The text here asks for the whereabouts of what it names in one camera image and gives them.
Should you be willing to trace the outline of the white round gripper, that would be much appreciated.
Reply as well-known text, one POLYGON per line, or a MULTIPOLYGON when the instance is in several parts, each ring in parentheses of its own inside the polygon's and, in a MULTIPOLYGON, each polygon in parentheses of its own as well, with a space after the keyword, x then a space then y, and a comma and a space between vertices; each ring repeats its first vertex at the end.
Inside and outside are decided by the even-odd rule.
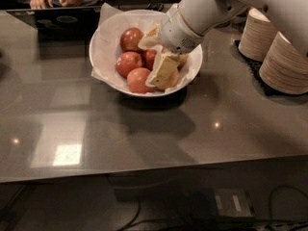
MULTIPOLYGON (((154 24, 142 37, 138 47, 147 50, 158 44, 179 53, 191 53, 204 37, 197 34, 186 22, 177 4, 173 4, 163 15, 159 24, 154 24)), ((180 64, 180 56, 172 52, 158 52, 153 69, 145 83, 149 87, 164 84, 180 64)))

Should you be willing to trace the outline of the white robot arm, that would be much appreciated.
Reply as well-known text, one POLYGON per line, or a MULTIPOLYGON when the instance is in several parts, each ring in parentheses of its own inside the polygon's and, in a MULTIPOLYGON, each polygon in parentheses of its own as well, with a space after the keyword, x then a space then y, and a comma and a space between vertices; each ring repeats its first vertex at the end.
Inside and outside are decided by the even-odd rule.
POLYGON ((179 56, 190 53, 213 28, 248 7, 261 12, 302 55, 308 54, 308 0, 181 0, 172 5, 141 39, 139 48, 161 45, 146 84, 158 87, 175 69, 179 56))

